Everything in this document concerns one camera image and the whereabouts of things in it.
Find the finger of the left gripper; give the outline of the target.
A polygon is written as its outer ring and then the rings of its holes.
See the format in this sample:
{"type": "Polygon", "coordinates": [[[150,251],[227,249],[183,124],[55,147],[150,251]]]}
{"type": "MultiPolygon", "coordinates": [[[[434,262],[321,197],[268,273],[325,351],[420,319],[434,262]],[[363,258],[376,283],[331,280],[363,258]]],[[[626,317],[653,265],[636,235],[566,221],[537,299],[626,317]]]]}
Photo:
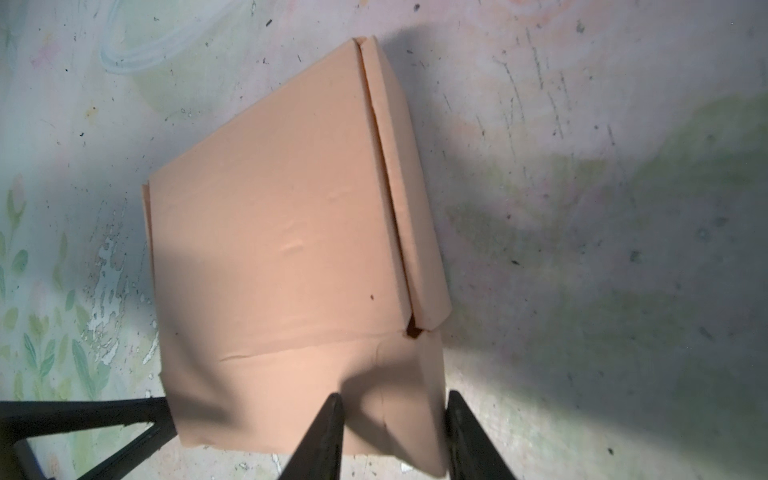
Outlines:
{"type": "Polygon", "coordinates": [[[176,435],[163,397],[115,401],[3,401],[2,438],[25,479],[42,478],[29,438],[145,423],[147,430],[82,475],[84,479],[122,479],[176,435]]]}

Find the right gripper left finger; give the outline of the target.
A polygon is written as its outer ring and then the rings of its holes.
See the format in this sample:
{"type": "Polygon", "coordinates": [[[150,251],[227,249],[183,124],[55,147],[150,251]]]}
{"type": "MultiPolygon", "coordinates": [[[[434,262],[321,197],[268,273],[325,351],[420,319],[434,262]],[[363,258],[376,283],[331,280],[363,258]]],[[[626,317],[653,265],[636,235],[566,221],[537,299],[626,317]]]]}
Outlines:
{"type": "Polygon", "coordinates": [[[328,396],[284,467],[279,480],[339,480],[345,411],[342,396],[328,396]]]}

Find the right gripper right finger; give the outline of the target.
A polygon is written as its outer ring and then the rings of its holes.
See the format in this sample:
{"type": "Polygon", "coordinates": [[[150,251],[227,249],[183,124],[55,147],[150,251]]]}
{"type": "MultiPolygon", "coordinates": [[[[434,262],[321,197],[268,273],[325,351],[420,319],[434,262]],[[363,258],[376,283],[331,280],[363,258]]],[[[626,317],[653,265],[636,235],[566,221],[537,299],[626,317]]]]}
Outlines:
{"type": "Polygon", "coordinates": [[[445,411],[452,480],[516,480],[463,396],[450,390],[445,411]]]}

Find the orange paper box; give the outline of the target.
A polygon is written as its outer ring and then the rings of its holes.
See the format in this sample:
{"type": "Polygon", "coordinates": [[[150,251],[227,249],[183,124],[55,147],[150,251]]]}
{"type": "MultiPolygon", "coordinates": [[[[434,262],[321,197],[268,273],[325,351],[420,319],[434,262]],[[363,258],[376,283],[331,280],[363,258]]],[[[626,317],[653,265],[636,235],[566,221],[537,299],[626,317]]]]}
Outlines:
{"type": "Polygon", "coordinates": [[[343,452],[446,474],[452,311],[408,102],[351,39],[143,189],[181,443],[289,454],[339,394],[343,452]]]}

